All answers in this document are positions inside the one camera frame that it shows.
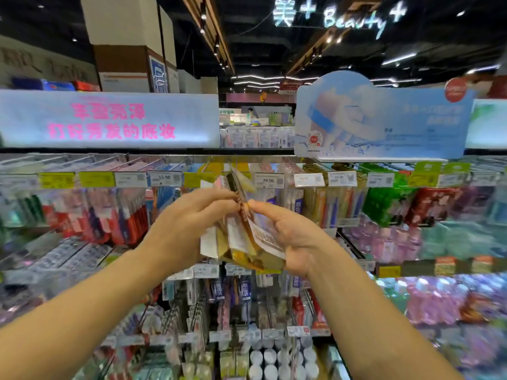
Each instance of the neon plus sign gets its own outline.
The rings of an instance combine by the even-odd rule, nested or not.
[[[305,4],[301,4],[299,7],[300,12],[305,12],[305,18],[309,19],[312,13],[317,10],[317,5],[312,4],[312,0],[306,0]]]
[[[401,16],[404,16],[407,12],[407,8],[403,7],[403,1],[398,1],[396,6],[389,11],[389,15],[393,15],[393,22],[397,23]]]

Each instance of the red circular sticker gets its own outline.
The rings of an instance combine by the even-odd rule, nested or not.
[[[454,77],[445,84],[445,98],[451,103],[457,103],[465,97],[466,89],[466,80],[461,77]]]

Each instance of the forearm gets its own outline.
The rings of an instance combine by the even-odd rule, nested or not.
[[[309,279],[354,380],[461,379],[336,242]]]
[[[0,329],[0,378],[72,376],[143,295],[163,279],[164,269],[146,259],[142,251],[129,251],[16,319]],[[29,365],[20,363],[20,352]]]

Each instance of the finger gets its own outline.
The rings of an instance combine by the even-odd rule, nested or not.
[[[198,211],[202,211],[203,209],[207,208],[214,201],[237,198],[236,192],[230,191],[228,189],[217,188],[196,189],[195,191],[188,193],[188,195],[192,195],[192,205]]]
[[[287,208],[279,207],[271,203],[263,201],[249,200],[248,205],[254,212],[269,217],[274,222],[286,219],[287,217],[297,215],[297,213],[288,210]]]
[[[197,213],[198,226],[208,229],[225,215],[239,211],[239,204],[234,200],[216,200]]]

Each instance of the person's right hand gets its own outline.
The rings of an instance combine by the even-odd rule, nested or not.
[[[280,242],[285,245],[285,268],[293,274],[308,276],[323,251],[339,246],[313,221],[296,212],[254,200],[248,205],[274,222]]]

